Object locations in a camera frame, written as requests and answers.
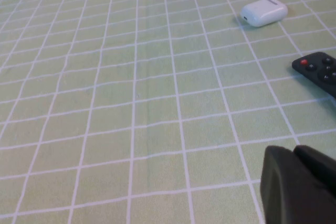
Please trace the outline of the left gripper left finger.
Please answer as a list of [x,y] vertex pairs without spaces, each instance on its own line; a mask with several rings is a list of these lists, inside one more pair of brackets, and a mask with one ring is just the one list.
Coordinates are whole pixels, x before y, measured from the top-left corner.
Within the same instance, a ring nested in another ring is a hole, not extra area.
[[260,194],[266,223],[335,223],[335,196],[293,150],[265,149]]

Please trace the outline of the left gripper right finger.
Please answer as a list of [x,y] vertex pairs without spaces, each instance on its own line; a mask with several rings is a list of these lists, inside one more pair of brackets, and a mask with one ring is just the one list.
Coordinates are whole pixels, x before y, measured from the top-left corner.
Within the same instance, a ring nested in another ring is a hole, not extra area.
[[297,145],[293,153],[309,172],[335,196],[335,160],[307,145]]

